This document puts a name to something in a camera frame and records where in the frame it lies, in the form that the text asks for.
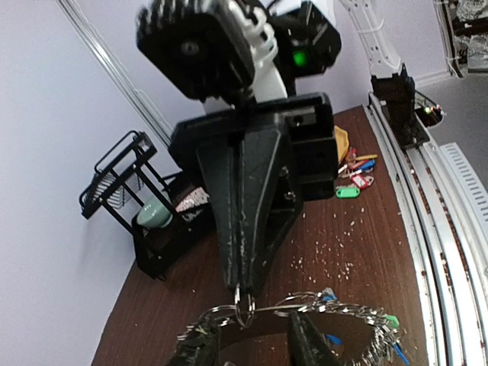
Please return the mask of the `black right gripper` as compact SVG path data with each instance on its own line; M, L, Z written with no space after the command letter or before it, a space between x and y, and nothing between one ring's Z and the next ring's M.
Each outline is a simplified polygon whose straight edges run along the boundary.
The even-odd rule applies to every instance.
M265 10L241 1L154 1L137 15L138 50L187 98L227 109L180 122L169 153L209 194L238 189L238 285L263 291L303 200L331 198L334 123L323 93L289 96Z

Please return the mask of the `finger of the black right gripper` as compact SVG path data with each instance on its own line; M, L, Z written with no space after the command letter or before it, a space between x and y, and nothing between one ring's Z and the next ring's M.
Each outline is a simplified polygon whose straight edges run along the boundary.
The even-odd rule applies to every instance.
M216 220L224 283L232 292L244 291L242 136L216 136L204 141L197 148L197 160Z

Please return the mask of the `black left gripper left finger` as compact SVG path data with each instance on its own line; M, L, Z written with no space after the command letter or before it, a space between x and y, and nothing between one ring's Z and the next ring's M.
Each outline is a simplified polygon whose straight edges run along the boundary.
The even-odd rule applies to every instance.
M198 323L176 345L167 365L211 366L219 360L220 327L215 322Z

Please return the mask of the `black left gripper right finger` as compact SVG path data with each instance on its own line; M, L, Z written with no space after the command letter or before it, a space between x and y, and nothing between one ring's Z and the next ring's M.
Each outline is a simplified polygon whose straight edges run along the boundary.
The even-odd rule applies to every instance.
M342 345L335 336L320 332L305 313L288 315L287 344L291 365L338 366L341 364L334 346Z

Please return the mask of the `grey disc keyring organizer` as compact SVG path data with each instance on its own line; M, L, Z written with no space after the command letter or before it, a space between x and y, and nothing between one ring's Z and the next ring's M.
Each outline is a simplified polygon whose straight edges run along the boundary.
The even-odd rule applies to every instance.
M187 331L178 336L170 365L215 365L223 339L222 329L239 325L250 329L260 313L287 320L287 343L289 356L295 365L340 365L339 357L329 348L336 340L318 330L310 319L311 314L352 316L371 327L372 336L359 358L345 361L344 365L382 365L395 357L409 364L400 343L400 325L395 316L384 313L382 308L343 303L329 287L320 292L297 292L289 294L272 307L255 306L239 308L240 296L234 304L219 305L202 313L187 326Z

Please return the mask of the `green key tag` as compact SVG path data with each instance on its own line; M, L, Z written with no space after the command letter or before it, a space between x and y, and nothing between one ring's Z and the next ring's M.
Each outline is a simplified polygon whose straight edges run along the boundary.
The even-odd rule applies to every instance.
M338 199L355 199L361 194L361 189L355 186L338 187L335 190L335 196Z

